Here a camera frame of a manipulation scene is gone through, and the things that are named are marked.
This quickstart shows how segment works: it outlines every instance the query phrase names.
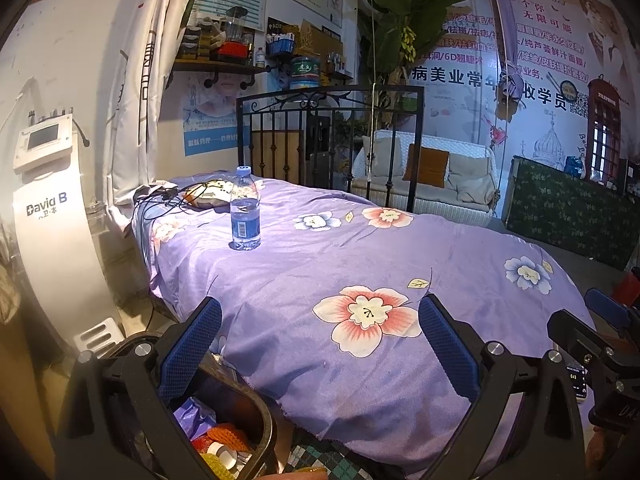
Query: blender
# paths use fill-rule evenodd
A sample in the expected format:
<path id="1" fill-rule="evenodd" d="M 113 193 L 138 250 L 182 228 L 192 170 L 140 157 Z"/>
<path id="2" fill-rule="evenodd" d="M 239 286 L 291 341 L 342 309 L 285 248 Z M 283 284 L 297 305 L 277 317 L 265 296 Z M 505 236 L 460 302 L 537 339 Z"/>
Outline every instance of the blender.
<path id="1" fill-rule="evenodd" d="M 212 52 L 212 59 L 229 63 L 246 64 L 248 60 L 248 47 L 242 42 L 244 34 L 244 22 L 248 10 L 244 7 L 233 6 L 226 16 L 220 20 L 226 34 L 226 41 L 219 49 Z"/>

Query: blue gripper pad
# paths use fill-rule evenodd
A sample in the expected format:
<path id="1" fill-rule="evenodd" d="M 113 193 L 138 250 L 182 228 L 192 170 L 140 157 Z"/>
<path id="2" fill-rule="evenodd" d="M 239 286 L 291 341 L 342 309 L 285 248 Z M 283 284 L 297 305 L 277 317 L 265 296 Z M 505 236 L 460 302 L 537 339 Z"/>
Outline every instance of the blue gripper pad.
<path id="1" fill-rule="evenodd" d="M 474 402 L 480 395 L 478 364 L 436 304 L 428 297 L 420 300 L 418 322 L 453 389 L 459 396 Z"/>
<path id="2" fill-rule="evenodd" d="M 626 306 L 620 305 L 597 288 L 587 290 L 584 304 L 617 330 L 628 328 L 631 324 Z"/>
<path id="3" fill-rule="evenodd" d="M 207 303 L 178 339 L 160 367 L 158 396 L 168 403 L 184 394 L 202 358 L 222 325 L 222 307 L 214 298 Z"/>

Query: purple bedspread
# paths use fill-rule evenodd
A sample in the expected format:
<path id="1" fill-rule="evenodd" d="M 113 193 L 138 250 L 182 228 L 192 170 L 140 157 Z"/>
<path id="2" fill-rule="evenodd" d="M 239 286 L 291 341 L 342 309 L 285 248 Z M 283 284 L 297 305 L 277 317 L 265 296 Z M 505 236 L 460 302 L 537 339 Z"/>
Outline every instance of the purple bedspread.
<path id="1" fill-rule="evenodd" d="M 214 350 L 227 365 L 293 423 L 408 475 L 429 465 L 469 407 L 420 332 L 427 290 L 516 354 L 551 348 L 556 310 L 593 326 L 567 274 L 517 237 L 279 180 L 265 179 L 261 197 L 262 244 L 249 252 L 229 247 L 224 210 L 174 208 L 150 221 L 169 208 L 141 207 L 134 232 L 152 292 L 181 319 L 215 297 L 223 322 Z M 511 402 L 485 463 L 515 410 Z"/>

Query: white wicker sofa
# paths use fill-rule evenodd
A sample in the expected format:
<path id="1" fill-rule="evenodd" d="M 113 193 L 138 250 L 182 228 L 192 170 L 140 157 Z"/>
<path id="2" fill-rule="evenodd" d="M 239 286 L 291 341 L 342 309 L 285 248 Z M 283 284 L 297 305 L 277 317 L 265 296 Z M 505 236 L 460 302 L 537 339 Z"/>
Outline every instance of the white wicker sofa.
<path id="1" fill-rule="evenodd" d="M 393 133 L 389 130 L 378 130 L 375 138 L 381 139 L 391 137 Z M 396 132 L 396 137 L 400 140 L 402 167 L 406 168 L 408 160 L 409 145 L 414 142 L 415 135 L 409 132 Z M 471 158 L 488 158 L 494 186 L 497 189 L 498 176 L 496 172 L 494 152 L 488 147 L 461 140 L 446 139 L 444 137 L 422 136 L 422 146 L 444 150 L 449 153 L 457 153 Z M 367 194 L 366 176 L 366 154 L 364 148 L 360 150 L 353 161 L 354 180 L 351 183 L 351 192 L 358 196 Z M 449 176 L 449 164 L 445 172 L 445 181 Z M 388 177 L 372 176 L 369 199 L 380 206 L 386 204 L 386 183 Z M 402 176 L 395 176 L 392 179 L 393 187 L 389 197 L 389 207 L 406 210 L 409 196 L 409 182 L 402 180 Z M 444 218 L 459 224 L 475 225 L 486 227 L 490 219 L 494 216 L 494 200 L 490 205 L 459 202 L 455 197 L 457 194 L 450 189 L 440 189 L 426 184 L 417 184 L 414 213 L 428 213 L 443 216 Z"/>

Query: banana bunch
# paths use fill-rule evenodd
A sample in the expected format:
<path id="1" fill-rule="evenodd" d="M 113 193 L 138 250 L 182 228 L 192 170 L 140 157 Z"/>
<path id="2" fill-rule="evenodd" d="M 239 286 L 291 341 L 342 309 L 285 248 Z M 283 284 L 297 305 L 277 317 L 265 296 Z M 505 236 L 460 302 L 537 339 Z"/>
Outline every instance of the banana bunch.
<path id="1" fill-rule="evenodd" d="M 411 30 L 411 27 L 405 27 L 402 29 L 402 41 L 401 50 L 404 52 L 404 58 L 409 62 L 415 61 L 415 32 Z"/>

